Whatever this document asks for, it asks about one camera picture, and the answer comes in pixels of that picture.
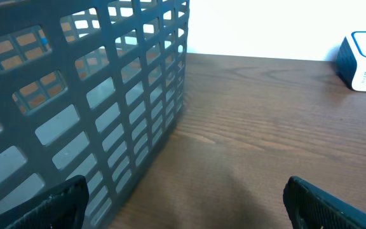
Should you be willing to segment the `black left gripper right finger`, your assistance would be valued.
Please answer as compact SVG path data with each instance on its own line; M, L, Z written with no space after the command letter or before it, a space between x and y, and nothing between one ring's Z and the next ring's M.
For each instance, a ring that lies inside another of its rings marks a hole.
M296 229L366 228L365 212L297 176L285 185L283 203Z

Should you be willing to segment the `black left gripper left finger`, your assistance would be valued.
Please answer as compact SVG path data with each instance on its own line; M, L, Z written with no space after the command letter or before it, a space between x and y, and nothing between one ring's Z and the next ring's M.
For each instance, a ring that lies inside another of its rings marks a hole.
M0 214L0 229L81 229L88 200L86 178L77 175Z

